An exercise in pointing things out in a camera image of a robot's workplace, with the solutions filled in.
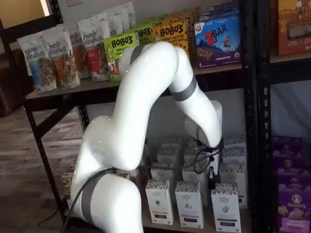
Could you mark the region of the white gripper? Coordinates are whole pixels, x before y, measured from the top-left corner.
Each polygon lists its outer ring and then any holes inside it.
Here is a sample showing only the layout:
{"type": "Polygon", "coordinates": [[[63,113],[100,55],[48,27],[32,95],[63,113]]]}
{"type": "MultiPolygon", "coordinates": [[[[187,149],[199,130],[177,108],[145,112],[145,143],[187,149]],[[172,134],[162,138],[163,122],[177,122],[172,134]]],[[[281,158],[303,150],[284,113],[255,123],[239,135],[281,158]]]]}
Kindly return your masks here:
{"type": "Polygon", "coordinates": [[[214,148],[212,153],[209,155],[207,170],[210,179],[213,179],[216,175],[218,175],[220,154],[221,147],[219,146],[214,148]]]}

